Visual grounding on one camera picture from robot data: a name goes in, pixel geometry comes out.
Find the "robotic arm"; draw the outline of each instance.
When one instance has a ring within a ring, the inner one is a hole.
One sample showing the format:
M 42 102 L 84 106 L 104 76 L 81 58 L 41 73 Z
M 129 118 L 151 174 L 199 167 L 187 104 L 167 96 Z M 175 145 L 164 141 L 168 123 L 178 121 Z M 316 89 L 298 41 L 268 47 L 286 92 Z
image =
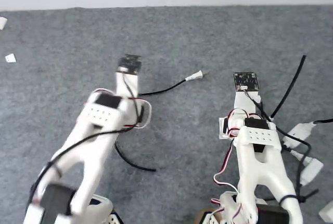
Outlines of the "robotic arm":
M 223 210 L 220 223 L 302 224 L 296 198 L 285 198 L 281 206 L 268 206 L 254 194 L 257 185 L 267 186 L 278 201 L 296 193 L 286 174 L 275 124 L 255 113 L 251 99 L 257 103 L 261 101 L 256 75 L 252 72 L 235 73 L 234 80 L 235 109 L 219 119 L 220 139 L 231 139 L 236 147 L 240 179 L 238 192 L 225 192 L 220 196 L 220 209 Z M 203 223 L 210 223 L 211 217 L 207 215 L 207 222 Z
M 90 95 L 64 145 L 33 185 L 24 224 L 122 223 L 111 201 L 94 192 L 119 133 L 142 124 L 139 116 L 146 101 L 136 99 L 140 67 L 139 56 L 127 55 L 117 69 L 116 94 L 97 89 Z M 79 162 L 84 177 L 74 190 L 59 181 Z

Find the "gray carpet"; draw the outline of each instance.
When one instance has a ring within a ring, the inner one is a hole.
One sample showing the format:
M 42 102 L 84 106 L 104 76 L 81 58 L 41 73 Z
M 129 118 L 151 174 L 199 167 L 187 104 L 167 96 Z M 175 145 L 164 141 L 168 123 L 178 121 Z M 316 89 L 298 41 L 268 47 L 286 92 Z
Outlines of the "gray carpet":
M 151 124 L 119 137 L 124 153 L 158 172 L 136 170 L 112 151 L 98 194 L 125 223 L 192 223 L 229 188 L 212 181 L 229 146 L 218 139 L 218 117 L 234 102 L 234 71 L 255 71 L 270 113 L 299 64 L 297 84 L 276 116 L 289 131 L 298 122 L 333 116 L 333 7 L 160 7 L 3 12 L 0 31 L 0 216 L 22 223 L 31 183 L 70 133 L 89 93 L 115 89 L 124 53 L 143 56 L 140 91 L 164 89 L 198 69 L 203 80 L 150 97 Z M 17 63 L 4 56 L 14 53 Z M 301 206 L 304 223 L 333 200 L 332 124 L 308 141 L 325 167 L 303 189 L 320 193 Z M 292 180 L 296 159 L 283 154 Z M 78 185 L 82 168 L 66 177 Z M 238 182 L 235 152 L 223 179 Z M 258 196 L 267 192 L 259 189 Z

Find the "paper scrap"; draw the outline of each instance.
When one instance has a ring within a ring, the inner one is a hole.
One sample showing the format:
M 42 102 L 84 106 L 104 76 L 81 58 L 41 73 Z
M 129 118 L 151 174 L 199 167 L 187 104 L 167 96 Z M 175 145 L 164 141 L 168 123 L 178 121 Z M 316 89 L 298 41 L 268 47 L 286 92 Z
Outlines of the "paper scrap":
M 0 30 L 3 30 L 3 29 L 4 29 L 7 20 L 8 20 L 8 19 L 5 18 L 5 17 L 0 17 Z
M 14 54 L 9 54 L 8 56 L 5 56 L 5 58 L 8 63 L 16 63 L 16 58 Z

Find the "black cable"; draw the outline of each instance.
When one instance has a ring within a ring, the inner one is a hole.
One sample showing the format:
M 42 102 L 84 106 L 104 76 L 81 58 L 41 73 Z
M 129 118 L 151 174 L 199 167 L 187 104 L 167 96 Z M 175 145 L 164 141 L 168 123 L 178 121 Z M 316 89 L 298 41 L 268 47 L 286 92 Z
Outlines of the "black cable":
M 300 62 L 300 64 L 299 64 L 298 68 L 297 68 L 297 71 L 296 71 L 296 73 L 295 73 L 295 75 L 294 75 L 294 77 L 293 77 L 293 79 L 292 79 L 292 81 L 291 81 L 291 83 L 290 83 L 290 85 L 289 85 L 289 87 L 288 87 L 288 89 L 287 89 L 285 95 L 282 97 L 280 103 L 277 105 L 276 109 L 275 109 L 274 112 L 272 113 L 271 118 L 274 118 L 274 116 L 276 115 L 276 113 L 277 113 L 277 112 L 279 111 L 279 109 L 281 108 L 282 104 L 283 104 L 283 103 L 285 102 L 285 100 L 287 99 L 287 97 L 288 97 L 288 95 L 289 95 L 289 93 L 290 93 L 292 87 L 294 86 L 294 84 L 295 84 L 295 82 L 296 82 L 296 80 L 297 80 L 297 78 L 298 78 L 298 75 L 300 74 L 300 72 L 301 72 L 301 70 L 302 70 L 302 67 L 303 67 L 303 64 L 304 64 L 304 62 L 305 62 L 305 59 L 306 59 L 306 55 L 303 55 L 303 56 L 302 56 L 302 59 L 301 59 L 301 62 Z
M 142 166 L 139 166 L 139 165 L 136 165 L 134 164 L 133 162 L 131 162 L 118 148 L 118 145 L 117 145 L 117 142 L 114 143 L 114 148 L 117 150 L 119 156 L 125 161 L 127 162 L 129 165 L 131 165 L 132 167 L 134 168 L 137 168 L 137 169 L 141 169 L 141 170 L 144 170 L 144 171 L 150 171 L 150 172 L 156 172 L 156 168 L 146 168 L 146 167 L 142 167 Z
M 326 119 L 326 120 L 317 120 L 317 121 L 314 121 L 313 124 L 329 123 L 329 122 L 333 122 L 333 118 L 331 118 L 331 119 Z
M 171 86 L 171 87 L 169 87 L 169 88 L 167 88 L 167 89 L 165 89 L 165 90 L 154 91 L 154 92 L 148 92 L 148 93 L 139 93 L 139 96 L 161 94 L 161 93 L 164 93 L 164 92 L 166 92 L 166 91 L 169 91 L 169 90 L 171 90 L 171 89 L 173 89 L 173 88 L 175 88 L 175 87 L 181 85 L 183 82 L 186 82 L 186 80 L 184 79 L 184 80 L 180 81 L 179 83 L 177 83 L 177 84 L 175 84 L 175 85 L 173 85 L 173 86 Z
M 124 79 L 124 83 L 127 87 L 127 89 L 129 90 L 131 96 L 134 98 L 134 95 L 133 95 L 133 92 L 131 90 L 131 88 L 128 86 L 128 84 L 126 83 L 125 81 L 125 76 L 123 74 L 123 79 Z M 137 109 L 137 104 L 134 100 L 134 106 L 135 106 L 135 110 L 136 110 L 136 114 L 138 116 L 138 109 Z M 97 136 L 100 136 L 100 135 L 104 135 L 104 134 L 116 134 L 116 133 L 126 133 L 126 132 L 129 132 L 131 131 L 132 129 L 134 129 L 134 127 L 138 124 L 138 117 L 136 119 L 136 122 L 134 125 L 132 125 L 131 127 L 129 128 L 123 128 L 123 129 L 120 129 L 120 130 L 112 130 L 112 131 L 107 131 L 107 132 L 100 132 L 100 133 L 95 133 L 95 134 L 92 134 L 92 135 L 89 135 L 87 136 L 86 138 L 76 142 L 75 144 L 73 144 L 72 146 L 69 146 L 67 149 L 65 149 L 64 151 L 62 151 L 61 153 L 59 153 L 53 160 L 49 161 L 47 163 L 47 165 L 44 167 L 44 169 L 42 170 L 42 172 L 39 174 L 39 176 L 37 177 L 37 180 L 32 184 L 31 186 L 31 189 L 30 189 L 30 194 L 29 194 L 29 198 L 28 198 L 28 202 L 27 202 L 27 207 L 25 209 L 25 212 L 27 212 L 28 210 L 28 207 L 29 207 L 29 204 L 32 202 L 32 199 L 33 199 L 33 196 L 36 192 L 36 189 L 39 185 L 39 183 L 41 182 L 42 178 L 45 176 L 45 174 L 48 172 L 48 170 L 60 159 L 62 158 L 63 155 L 65 155 L 66 153 L 68 153 L 69 151 L 71 151 L 72 149 L 74 149 L 75 147 L 81 145 L 82 143 L 92 139 L 92 138 L 95 138 Z
M 266 114 L 266 112 L 263 110 L 263 108 L 254 99 L 252 99 L 250 97 L 249 93 L 246 90 L 244 90 L 244 92 L 245 92 L 246 96 L 249 97 L 250 100 L 253 101 L 253 103 L 255 104 L 255 106 L 261 111 L 261 113 L 264 115 L 264 117 L 267 119 L 267 121 L 272 122 L 272 120 Z M 287 136 L 289 138 L 292 138 L 292 139 L 294 139 L 294 140 L 296 140 L 296 141 L 298 141 L 298 142 L 300 142 L 300 143 L 302 143 L 302 144 L 304 144 L 304 145 L 306 145 L 308 147 L 307 150 L 306 150 L 306 152 L 304 153 L 303 157 L 299 161 L 299 164 L 298 164 L 298 167 L 297 167 L 297 173 L 296 173 L 296 188 L 295 188 L 295 191 L 296 191 L 296 196 L 298 198 L 300 198 L 300 197 L 302 197 L 301 196 L 301 187 L 302 187 L 302 185 L 301 185 L 301 172 L 302 172 L 302 165 L 303 165 L 303 162 L 304 162 L 305 158 L 309 155 L 309 153 L 311 151 L 311 145 L 308 142 L 304 141 L 304 140 L 301 140 L 299 138 L 296 138 L 293 135 L 290 135 L 290 134 L 286 133 L 285 131 L 283 131 L 282 129 L 280 129 L 278 126 L 276 126 L 276 130 L 279 131 L 281 134 L 283 134 L 283 135 L 285 135 L 285 136 Z

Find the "circuit board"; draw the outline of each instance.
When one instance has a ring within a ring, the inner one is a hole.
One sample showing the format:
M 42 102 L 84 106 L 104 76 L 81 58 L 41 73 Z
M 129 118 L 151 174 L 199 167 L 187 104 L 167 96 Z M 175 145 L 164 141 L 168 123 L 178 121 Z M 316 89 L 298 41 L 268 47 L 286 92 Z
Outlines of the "circuit board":
M 119 61 L 117 72 L 138 75 L 141 68 L 141 56 L 126 54 Z
M 234 73 L 234 81 L 237 92 L 243 90 L 259 91 L 257 75 L 254 72 Z

